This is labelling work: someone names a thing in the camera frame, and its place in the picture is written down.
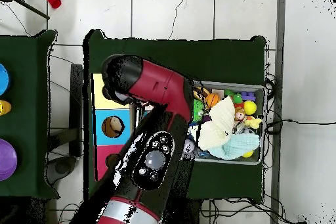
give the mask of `purple toy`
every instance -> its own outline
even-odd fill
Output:
[[[252,92],[240,92],[243,101],[255,101],[255,94]]]
[[[15,149],[7,141],[0,139],[0,181],[8,179],[14,173],[17,163]]]

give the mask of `red cup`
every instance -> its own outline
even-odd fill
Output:
[[[60,0],[47,0],[53,9],[57,9],[61,6],[62,2]]]

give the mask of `green ball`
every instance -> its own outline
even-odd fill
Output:
[[[241,94],[235,94],[233,98],[234,104],[240,104],[243,102],[242,95]]]

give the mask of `blue panel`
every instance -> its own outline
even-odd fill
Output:
[[[102,123],[107,117],[116,116],[123,121],[125,129],[117,138],[109,138],[102,132]],[[96,110],[96,138],[97,146],[124,145],[131,136],[131,118],[129,109]]]

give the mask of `green toy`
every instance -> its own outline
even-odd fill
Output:
[[[199,122],[203,118],[204,104],[198,99],[194,99],[194,119],[193,122]]]
[[[229,97],[233,97],[233,96],[234,96],[234,92],[231,91],[231,90],[225,90],[225,91],[224,91],[224,94],[225,94],[225,95],[228,95]]]
[[[232,98],[234,104],[241,104],[243,102],[241,94],[235,94]]]

